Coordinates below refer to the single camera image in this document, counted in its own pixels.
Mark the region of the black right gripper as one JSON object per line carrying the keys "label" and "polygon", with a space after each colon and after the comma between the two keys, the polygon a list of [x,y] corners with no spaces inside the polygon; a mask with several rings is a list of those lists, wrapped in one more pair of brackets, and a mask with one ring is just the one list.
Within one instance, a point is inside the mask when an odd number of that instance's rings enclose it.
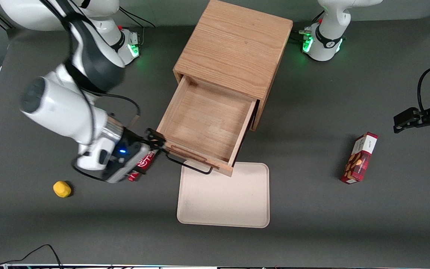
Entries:
{"label": "black right gripper", "polygon": [[118,183],[126,179],[149,152],[154,155],[168,153],[165,137],[152,128],[145,131],[145,139],[124,128],[104,169],[104,182]]}

